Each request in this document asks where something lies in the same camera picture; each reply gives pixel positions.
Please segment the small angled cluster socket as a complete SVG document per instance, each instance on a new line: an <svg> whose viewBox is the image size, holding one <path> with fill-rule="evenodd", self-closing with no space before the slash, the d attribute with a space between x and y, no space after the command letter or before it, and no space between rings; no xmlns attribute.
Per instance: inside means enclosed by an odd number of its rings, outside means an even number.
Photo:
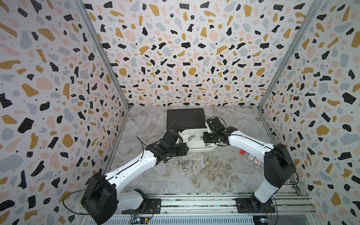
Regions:
<svg viewBox="0 0 360 225"><path fill-rule="evenodd" d="M195 136L191 135L191 136L188 137L188 140L191 141L193 138L195 138Z"/></svg>

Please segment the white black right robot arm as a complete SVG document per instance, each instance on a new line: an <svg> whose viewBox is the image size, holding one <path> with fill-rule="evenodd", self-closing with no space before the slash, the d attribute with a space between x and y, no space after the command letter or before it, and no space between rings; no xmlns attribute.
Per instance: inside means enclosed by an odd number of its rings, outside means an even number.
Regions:
<svg viewBox="0 0 360 225"><path fill-rule="evenodd" d="M232 126L225 127L220 120L217 116L206 120L208 131L203 133L203 140L205 143L223 143L223 147L231 145L240 148L263 162L264 181L252 193L249 203L252 210L260 212L273 195L297 173L295 164L283 144L273 145L259 141Z"/></svg>

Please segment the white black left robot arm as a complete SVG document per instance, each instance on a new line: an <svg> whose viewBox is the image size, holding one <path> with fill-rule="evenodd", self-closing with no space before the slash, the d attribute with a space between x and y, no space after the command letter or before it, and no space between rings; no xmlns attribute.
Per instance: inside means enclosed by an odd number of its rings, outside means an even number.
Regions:
<svg viewBox="0 0 360 225"><path fill-rule="evenodd" d="M116 212L154 213L149 197L140 189L122 190L148 169L173 157L187 155L189 148L179 133L168 130L163 138L144 147L143 152L124 166L105 175L93 175L81 199L82 207L97 225L107 222Z"/></svg>

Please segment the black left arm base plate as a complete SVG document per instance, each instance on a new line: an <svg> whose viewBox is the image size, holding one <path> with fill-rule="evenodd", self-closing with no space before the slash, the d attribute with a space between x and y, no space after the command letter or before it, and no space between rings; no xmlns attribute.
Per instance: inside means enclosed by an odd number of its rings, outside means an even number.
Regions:
<svg viewBox="0 0 360 225"><path fill-rule="evenodd" d="M160 198L153 198L153 199L148 199L148 200L144 200L141 205L135 209L135 210L125 210L122 211L121 213L123 215L126 214L160 214L161 212L161 203L162 200Z"/></svg>

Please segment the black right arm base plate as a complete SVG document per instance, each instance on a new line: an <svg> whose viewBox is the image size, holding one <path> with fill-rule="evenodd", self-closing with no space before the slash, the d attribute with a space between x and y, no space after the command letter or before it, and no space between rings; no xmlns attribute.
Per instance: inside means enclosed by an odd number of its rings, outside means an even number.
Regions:
<svg viewBox="0 0 360 225"><path fill-rule="evenodd" d="M269 199L266 203L261 203L255 197L241 197L235 199L238 213L275 213L275 204Z"/></svg>

